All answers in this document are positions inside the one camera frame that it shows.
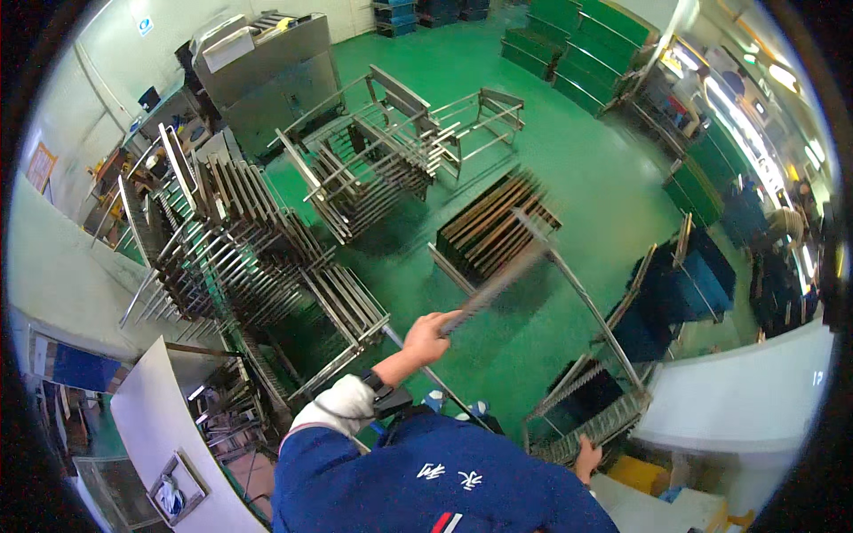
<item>blue jacket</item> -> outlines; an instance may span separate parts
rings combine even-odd
[[[574,473],[440,414],[404,420],[367,455],[314,426],[288,435],[279,456],[275,533],[618,532]]]

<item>wrist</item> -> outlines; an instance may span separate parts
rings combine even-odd
[[[408,361],[417,364],[418,367],[423,367],[434,362],[433,360],[431,360],[430,356],[426,353],[426,351],[419,350],[412,346],[404,346],[403,349],[400,350],[400,354]]]
[[[582,484],[584,484],[584,485],[589,485],[589,481],[590,481],[590,478],[591,478],[591,476],[590,476],[590,472],[578,472],[578,471],[576,470],[576,471],[575,471],[575,475],[577,476],[577,478],[580,480],[580,482],[581,482]]]

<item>hand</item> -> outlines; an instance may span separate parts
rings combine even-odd
[[[589,484],[592,471],[601,464],[601,446],[593,448],[592,442],[586,435],[581,435],[580,441],[581,453],[577,455],[575,460],[575,475],[581,480],[581,483]]]
[[[436,362],[450,348],[450,340],[441,338],[441,327],[460,313],[461,310],[430,313],[417,319],[406,333],[403,353],[414,358],[421,366]]]

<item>green floor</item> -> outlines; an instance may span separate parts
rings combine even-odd
[[[660,187],[670,162],[652,143],[618,119],[593,119],[546,82],[499,56],[504,28],[521,26],[523,20],[522,11],[507,9],[485,22],[419,27],[415,34],[394,39],[368,34],[334,47],[344,83],[374,63],[434,107],[482,86],[525,99],[527,126],[516,139],[514,154],[503,146],[479,154],[466,163],[459,182],[440,176],[426,205],[413,200],[362,239],[338,249],[337,260],[355,270],[391,313],[401,335],[417,316],[452,310],[464,301],[462,290],[432,262],[427,242],[498,178],[494,169],[514,161],[532,169],[547,188],[546,204],[564,224],[554,236],[556,247],[604,313],[622,297],[634,262],[651,244],[678,230],[681,213]],[[359,107],[358,98],[349,100],[351,108]],[[267,171],[285,201],[316,221],[301,203],[304,183],[284,158]],[[464,400],[488,400],[507,434],[520,442],[521,419],[595,332],[591,314],[564,278],[554,267],[541,265],[492,309],[455,332],[450,350],[433,369]],[[366,367],[391,351],[386,341],[353,368]],[[420,375],[408,386],[415,397],[432,388]]]

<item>stainless steel machine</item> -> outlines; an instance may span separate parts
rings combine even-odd
[[[193,70],[250,159],[269,151],[275,128],[304,118],[307,133],[343,108],[324,14],[237,15],[200,32],[191,50]]]

